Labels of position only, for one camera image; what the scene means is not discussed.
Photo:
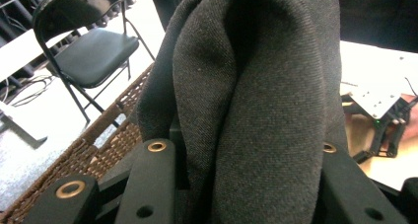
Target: chair seat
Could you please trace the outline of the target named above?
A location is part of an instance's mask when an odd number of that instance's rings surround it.
[[[136,37],[93,29],[55,56],[62,72],[82,88],[94,88],[139,46]]]

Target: chair backrest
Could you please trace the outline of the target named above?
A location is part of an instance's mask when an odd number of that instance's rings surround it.
[[[44,44],[53,37],[95,23],[123,0],[43,0],[34,13],[37,40]],[[125,7],[122,4],[124,18]]]

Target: white floor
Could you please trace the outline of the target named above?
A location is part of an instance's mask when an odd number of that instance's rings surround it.
[[[164,31],[153,1],[137,0],[128,10],[127,17],[133,22],[156,56],[164,37]],[[131,79],[127,80],[126,70],[122,72],[98,97],[98,103],[103,108],[107,108],[152,61],[141,44],[130,58]],[[46,69],[41,69],[35,73],[35,76],[39,75],[50,74]],[[40,84],[31,86],[19,95],[19,98],[36,92],[41,86]],[[97,91],[89,90],[88,93],[94,95]],[[24,114],[31,125],[41,129],[47,135],[47,140],[41,145],[25,141],[13,129],[3,126],[0,134],[0,210],[5,210],[71,145],[72,141],[85,129],[86,123],[70,94],[58,78],[53,80],[45,93],[16,110],[19,114]],[[100,115],[94,107],[88,107],[87,114],[92,122]]]

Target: woven rattan surface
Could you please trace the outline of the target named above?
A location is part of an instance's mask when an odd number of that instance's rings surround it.
[[[151,66],[0,216],[0,223],[22,223],[38,197],[58,179],[86,174],[100,179],[141,141],[137,125],[128,119],[98,149],[95,140],[122,113],[129,116],[140,97]]]

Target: black folding chair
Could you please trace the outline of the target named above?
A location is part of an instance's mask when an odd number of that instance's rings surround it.
[[[55,56],[46,46],[53,37],[97,22],[116,5],[121,6],[123,34],[94,28]],[[153,60],[155,59],[138,31],[126,19],[125,10],[125,0],[43,0],[35,10],[33,25],[36,39],[55,71],[53,73],[61,78],[87,123],[90,122],[85,112],[88,105],[82,107],[71,85],[89,101],[89,104],[103,112],[104,109],[95,101],[98,95],[92,98],[85,89],[101,85],[124,62],[126,65],[123,69],[128,68],[130,77],[129,56],[138,48],[138,39],[144,44]],[[127,34],[126,23],[132,27],[136,37]]]

